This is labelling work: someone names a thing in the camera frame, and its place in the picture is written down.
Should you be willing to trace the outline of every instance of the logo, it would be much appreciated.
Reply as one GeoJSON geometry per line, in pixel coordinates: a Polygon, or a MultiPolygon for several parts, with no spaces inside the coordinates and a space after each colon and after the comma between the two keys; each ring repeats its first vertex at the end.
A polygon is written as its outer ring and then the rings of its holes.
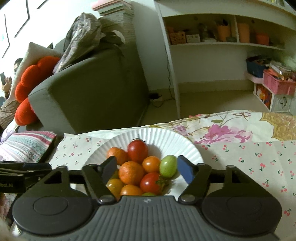
{"type": "Polygon", "coordinates": [[[0,187],[4,187],[4,188],[12,188],[13,187],[13,184],[12,183],[0,183],[0,187]]]}
{"type": "Polygon", "coordinates": [[[145,203],[150,203],[152,200],[150,199],[150,198],[146,198],[146,199],[144,199],[144,202],[145,203]]]}

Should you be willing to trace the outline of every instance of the hand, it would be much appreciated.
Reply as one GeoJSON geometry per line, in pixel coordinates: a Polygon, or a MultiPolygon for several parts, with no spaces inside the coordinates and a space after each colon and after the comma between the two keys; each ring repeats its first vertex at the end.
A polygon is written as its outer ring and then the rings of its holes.
{"type": "Polygon", "coordinates": [[[5,85],[2,86],[2,91],[4,92],[9,92],[10,88],[11,88],[11,83],[12,83],[12,78],[9,77],[5,77],[5,85]]]}

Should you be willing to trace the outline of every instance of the floral tablecloth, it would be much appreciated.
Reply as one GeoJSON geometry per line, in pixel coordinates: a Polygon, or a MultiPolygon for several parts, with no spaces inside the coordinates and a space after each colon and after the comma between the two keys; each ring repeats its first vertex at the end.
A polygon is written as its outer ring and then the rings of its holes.
{"type": "MultiPolygon", "coordinates": [[[[295,117],[239,110],[145,127],[169,129],[188,138],[214,169],[240,168],[280,201],[283,216],[276,235],[296,240],[295,117]]],[[[131,129],[65,134],[50,164],[53,169],[60,165],[80,169],[101,144],[131,129]]]]}

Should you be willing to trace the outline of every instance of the electrical cable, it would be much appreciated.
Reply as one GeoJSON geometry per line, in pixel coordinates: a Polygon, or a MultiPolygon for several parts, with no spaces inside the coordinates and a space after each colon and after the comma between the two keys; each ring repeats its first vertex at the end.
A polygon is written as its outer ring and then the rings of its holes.
{"type": "Polygon", "coordinates": [[[170,89],[170,87],[171,87],[171,85],[172,85],[172,82],[171,82],[171,80],[170,80],[170,64],[169,64],[169,60],[168,60],[168,52],[167,52],[167,50],[166,50],[166,47],[165,47],[165,53],[166,53],[166,57],[167,57],[167,70],[168,70],[168,81],[169,81],[169,86],[168,86],[168,90],[169,90],[169,92],[170,92],[170,96],[171,96],[171,98],[170,99],[167,99],[167,100],[163,100],[162,101],[162,103],[159,105],[159,106],[156,106],[156,105],[154,105],[153,104],[153,102],[151,103],[154,107],[156,107],[156,108],[160,108],[160,107],[162,107],[162,105],[163,105],[163,103],[165,102],[165,101],[168,101],[168,100],[176,100],[174,97],[173,97],[173,94],[172,94],[172,91],[171,91],[171,89],[170,89]]]}

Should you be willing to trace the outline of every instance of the red cushion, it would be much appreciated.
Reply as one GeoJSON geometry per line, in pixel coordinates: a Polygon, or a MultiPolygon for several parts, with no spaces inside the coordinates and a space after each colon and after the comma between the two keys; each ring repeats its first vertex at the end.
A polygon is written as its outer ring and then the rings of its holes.
{"type": "Polygon", "coordinates": [[[28,95],[37,85],[53,74],[52,71],[58,61],[58,57],[43,57],[22,74],[15,89],[15,98],[20,103],[15,113],[15,121],[18,125],[25,126],[38,120],[29,103],[28,95]]]}
{"type": "Polygon", "coordinates": [[[19,103],[22,103],[30,94],[32,90],[23,86],[21,83],[18,83],[18,85],[15,88],[15,98],[19,103]]]}
{"type": "Polygon", "coordinates": [[[34,111],[32,111],[29,99],[25,99],[15,112],[15,122],[19,126],[25,126],[34,123],[37,120],[38,118],[34,111]]]}

